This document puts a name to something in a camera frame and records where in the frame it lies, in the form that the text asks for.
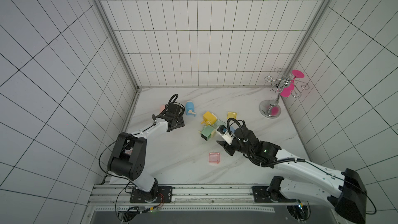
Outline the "chrome cup holder stand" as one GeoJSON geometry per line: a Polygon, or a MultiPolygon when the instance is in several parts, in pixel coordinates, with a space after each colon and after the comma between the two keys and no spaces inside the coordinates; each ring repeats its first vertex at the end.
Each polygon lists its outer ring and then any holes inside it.
{"type": "MultiPolygon", "coordinates": [[[[291,79],[293,78],[291,72],[289,75],[285,76],[283,74],[283,69],[280,67],[277,67],[274,69],[274,72],[276,72],[280,77],[274,79],[273,76],[266,76],[264,78],[264,80],[267,83],[271,83],[271,89],[274,93],[277,94],[277,97],[275,99],[272,100],[264,100],[260,103],[259,105],[259,111],[260,113],[269,119],[275,119],[278,118],[279,115],[282,113],[282,109],[279,105],[280,99],[282,98],[282,96],[280,95],[280,93],[282,92],[283,88],[282,86],[284,85],[285,79],[287,77],[290,77],[291,79]]],[[[302,95],[302,92],[304,90],[308,90],[309,89],[309,85],[308,83],[305,83],[302,81],[302,79],[296,79],[295,80],[295,88],[294,90],[291,92],[291,97],[294,97],[296,99],[300,98],[302,95]]]]}

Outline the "magenta plastic goblet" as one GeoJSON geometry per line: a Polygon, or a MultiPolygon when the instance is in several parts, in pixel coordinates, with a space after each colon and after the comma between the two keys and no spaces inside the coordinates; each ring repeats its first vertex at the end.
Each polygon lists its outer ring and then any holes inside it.
{"type": "Polygon", "coordinates": [[[291,79],[290,77],[287,77],[285,79],[284,85],[282,86],[283,90],[280,93],[280,95],[282,97],[289,97],[291,95],[291,92],[295,88],[295,80],[305,77],[303,72],[296,70],[296,69],[292,70],[291,74],[292,74],[293,78],[291,79]]]}

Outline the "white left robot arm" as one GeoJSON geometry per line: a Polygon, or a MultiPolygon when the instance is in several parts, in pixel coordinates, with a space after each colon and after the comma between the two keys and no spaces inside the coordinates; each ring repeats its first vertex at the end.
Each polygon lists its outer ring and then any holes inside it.
{"type": "Polygon", "coordinates": [[[122,132],[113,147],[103,172],[107,175],[127,179],[137,190],[155,198],[158,194],[158,181],[145,171],[146,150],[149,141],[184,127],[183,114],[185,107],[178,103],[178,94],[174,94],[164,109],[152,116],[152,124],[135,133],[122,132]]]}

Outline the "clear yellow sharpener tray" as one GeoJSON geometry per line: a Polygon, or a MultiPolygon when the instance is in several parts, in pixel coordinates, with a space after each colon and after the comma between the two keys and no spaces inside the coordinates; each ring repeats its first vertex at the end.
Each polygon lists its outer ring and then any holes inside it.
{"type": "Polygon", "coordinates": [[[236,112],[228,112],[227,119],[230,119],[230,118],[237,119],[237,113],[236,112]]]}

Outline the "yellow pencil sharpener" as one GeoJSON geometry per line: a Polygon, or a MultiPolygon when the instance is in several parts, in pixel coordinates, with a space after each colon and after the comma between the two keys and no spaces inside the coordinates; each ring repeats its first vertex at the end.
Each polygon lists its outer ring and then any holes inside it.
{"type": "Polygon", "coordinates": [[[209,111],[203,115],[201,124],[213,125],[218,120],[217,116],[209,111]]]}

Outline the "clear pink sharpener tray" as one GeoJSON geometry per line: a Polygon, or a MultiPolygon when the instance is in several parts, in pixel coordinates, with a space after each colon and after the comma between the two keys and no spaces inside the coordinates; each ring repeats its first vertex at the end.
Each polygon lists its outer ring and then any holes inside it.
{"type": "Polygon", "coordinates": [[[208,162],[212,164],[219,164],[221,161],[221,154],[219,152],[210,152],[208,155],[208,162]]]}

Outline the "clear mint sharpener tray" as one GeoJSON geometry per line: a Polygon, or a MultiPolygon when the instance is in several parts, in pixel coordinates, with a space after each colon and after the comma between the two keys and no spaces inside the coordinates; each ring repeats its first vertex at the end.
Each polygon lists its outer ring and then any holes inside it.
{"type": "Polygon", "coordinates": [[[218,119],[215,123],[214,123],[214,128],[219,128],[221,125],[226,126],[226,123],[220,119],[218,119]]]}

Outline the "mint green pencil sharpener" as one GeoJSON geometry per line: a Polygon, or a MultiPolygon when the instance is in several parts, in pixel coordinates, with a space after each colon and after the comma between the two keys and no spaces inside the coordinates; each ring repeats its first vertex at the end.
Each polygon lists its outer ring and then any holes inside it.
{"type": "Polygon", "coordinates": [[[215,136],[216,130],[211,125],[206,125],[201,131],[201,138],[206,141],[209,141],[215,136]]]}

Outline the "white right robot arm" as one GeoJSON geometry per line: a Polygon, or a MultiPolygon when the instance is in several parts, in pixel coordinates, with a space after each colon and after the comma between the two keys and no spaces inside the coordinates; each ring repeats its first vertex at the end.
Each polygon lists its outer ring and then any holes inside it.
{"type": "Polygon", "coordinates": [[[260,141],[243,120],[229,118],[217,128],[222,140],[220,146],[230,155],[236,152],[259,168],[278,169],[297,177],[300,181],[274,176],[266,189],[272,202],[302,200],[329,207],[355,224],[364,224],[367,203],[371,202],[358,172],[322,167],[297,157],[280,146],[260,141]]]}

